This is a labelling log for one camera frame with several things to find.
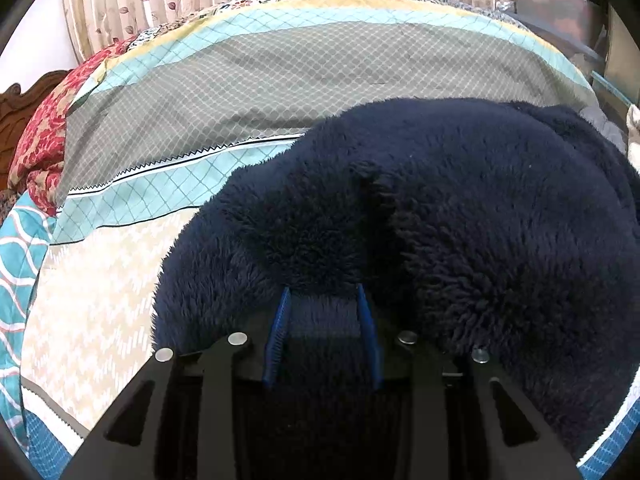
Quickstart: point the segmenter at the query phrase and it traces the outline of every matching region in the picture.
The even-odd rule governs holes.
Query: black metal frame
[[[363,313],[374,320],[376,358],[369,363],[377,371],[372,370],[372,386],[383,392],[407,385],[394,480],[449,480],[452,463],[471,460],[469,449],[486,463],[487,480],[580,480],[574,460],[558,437],[495,360],[480,364],[468,358],[458,366],[424,341],[405,344],[397,337],[397,327],[369,305],[370,301],[358,302],[358,318],[361,325]],[[167,362],[149,359],[108,407],[61,480],[82,480],[89,471],[95,480],[155,480],[158,472],[166,474],[166,468],[175,471],[171,478],[246,478],[243,471],[248,467],[241,452],[246,446],[239,444],[242,424],[234,424],[238,410],[233,382],[252,381],[269,388],[263,380],[262,349],[272,319],[273,310],[251,318],[243,327],[248,336],[244,344],[235,346],[223,337],[204,352]],[[382,378],[379,384],[377,376]],[[197,429],[188,425],[186,404],[180,409],[169,400],[179,395],[179,385],[186,384],[186,379],[195,380],[191,384],[199,389],[186,403],[199,406]],[[517,444],[505,437],[496,384],[530,424],[529,437]],[[145,389],[145,403],[137,404],[139,392]],[[447,403],[447,391],[452,389],[459,393],[458,402]],[[465,415],[455,423],[452,411]],[[142,423],[121,424],[133,412],[142,413]],[[167,423],[171,418],[175,422]],[[124,434],[114,436],[117,426],[126,428]],[[192,441],[186,444],[184,437],[189,432]],[[166,441],[172,444],[165,452],[174,457],[169,466],[162,461]],[[182,457],[191,447],[197,450],[196,459],[186,465],[188,460]]]
[[[0,471],[12,480],[42,480],[0,417]]]

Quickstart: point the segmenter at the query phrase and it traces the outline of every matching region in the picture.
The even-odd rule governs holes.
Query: patterned bedsheet
[[[148,358],[162,258],[235,168],[376,99],[597,106],[548,43],[445,3],[235,0],[105,49],[47,98],[12,167],[27,192],[0,230],[0,413],[25,450],[22,408],[71,455]],[[626,442],[639,394],[586,478]]]

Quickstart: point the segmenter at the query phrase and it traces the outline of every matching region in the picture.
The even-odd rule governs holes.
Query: light blue stripe
[[[71,195],[58,216],[52,243],[77,242],[101,226],[128,225],[201,206],[222,188],[233,170],[275,156],[292,142],[261,142],[182,166],[176,166],[180,163],[177,159],[172,162],[174,167],[114,183],[99,194]]]
[[[20,359],[22,354],[24,328],[16,329],[19,327],[18,324],[26,322],[20,309],[28,315],[33,300],[35,280],[47,253],[55,222],[55,218],[47,217],[38,211],[29,193],[23,193],[0,227],[0,240],[4,240],[4,243],[0,244],[0,260],[6,272],[15,278],[15,283],[19,283],[15,285],[0,277],[4,285],[0,286],[0,320],[6,325],[13,325],[12,330],[8,332],[3,330],[2,333],[17,359]],[[31,269],[27,253],[31,257],[34,269]],[[19,367],[19,363],[12,358],[11,352],[6,343],[0,342],[0,368],[9,370]],[[22,402],[20,375],[2,377],[0,384],[7,390],[12,401],[20,406]],[[14,403],[0,394],[0,414],[4,420],[14,421],[11,432],[26,451],[27,433],[22,420],[22,410],[16,408]]]
[[[625,96],[620,90],[618,90],[615,86],[613,86],[612,83],[609,82],[609,80],[604,79],[603,76],[601,76],[600,74],[598,74],[597,72],[591,72],[591,76],[593,77],[593,79],[595,81],[597,81],[601,86],[604,86],[605,89],[607,89],[607,91],[609,91],[611,94],[613,94],[615,97],[617,97],[618,99],[620,99],[622,101],[622,103],[629,108],[633,103],[631,102],[631,99],[629,99],[627,96]]]
[[[335,7],[322,9],[263,9],[256,7],[242,14],[231,15],[220,21],[212,17],[212,23],[180,40],[158,44],[151,51],[116,65],[109,70],[104,80],[97,85],[89,78],[76,95],[78,100],[88,92],[105,91],[122,85],[139,82],[152,68],[183,60],[206,46],[244,34],[287,30],[290,28],[327,25],[330,23],[362,22],[372,24],[412,23],[438,27],[470,30],[511,44],[540,56],[553,69],[558,70],[571,81],[591,89],[582,73],[561,53],[544,46],[535,38],[512,30],[502,22],[470,14],[459,16],[453,13],[430,10],[367,9],[361,7]]]

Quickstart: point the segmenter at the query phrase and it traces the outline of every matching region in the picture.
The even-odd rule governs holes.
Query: wooden headboard
[[[67,70],[47,72],[24,94],[18,83],[0,94],[0,190],[7,188],[9,165],[29,119],[49,93],[65,78]]]

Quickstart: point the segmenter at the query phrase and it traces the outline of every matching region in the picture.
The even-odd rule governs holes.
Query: metal bolt
[[[418,335],[411,330],[402,330],[398,334],[398,341],[404,345],[415,345],[418,342]]]
[[[174,356],[174,351],[170,348],[161,348],[156,352],[156,361],[165,363]]]
[[[229,341],[229,344],[233,346],[242,346],[248,339],[249,337],[244,332],[233,332],[226,338],[226,340]]]
[[[489,362],[489,352],[483,348],[474,348],[471,351],[471,358],[481,365]]]

